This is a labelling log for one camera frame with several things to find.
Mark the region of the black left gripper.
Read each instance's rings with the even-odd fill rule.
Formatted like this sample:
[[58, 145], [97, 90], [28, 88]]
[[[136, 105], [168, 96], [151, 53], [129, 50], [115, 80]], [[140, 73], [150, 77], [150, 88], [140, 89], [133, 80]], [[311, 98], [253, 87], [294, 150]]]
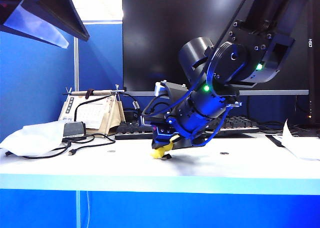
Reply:
[[69, 42], [57, 29], [87, 41], [90, 37], [72, 0], [0, 0], [0, 24], [63, 49]]

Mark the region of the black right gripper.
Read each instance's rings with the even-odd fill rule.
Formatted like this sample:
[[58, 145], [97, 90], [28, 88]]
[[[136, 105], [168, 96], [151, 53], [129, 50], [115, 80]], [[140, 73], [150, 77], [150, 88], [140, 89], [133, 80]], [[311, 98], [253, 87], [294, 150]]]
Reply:
[[176, 128], [175, 108], [180, 103], [167, 97], [153, 97], [141, 112], [141, 122], [144, 126], [152, 127], [152, 149], [167, 146], [173, 138], [173, 149], [203, 147], [207, 141], [203, 136], [193, 140], [183, 137]]

